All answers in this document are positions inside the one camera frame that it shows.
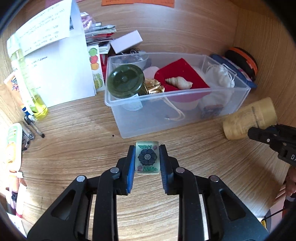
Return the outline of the right hand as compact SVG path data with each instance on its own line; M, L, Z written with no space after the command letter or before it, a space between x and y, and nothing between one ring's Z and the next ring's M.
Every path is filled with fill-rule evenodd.
M285 178L285 194L286 196L292 196L296 191L296 169L290 166L287 176Z

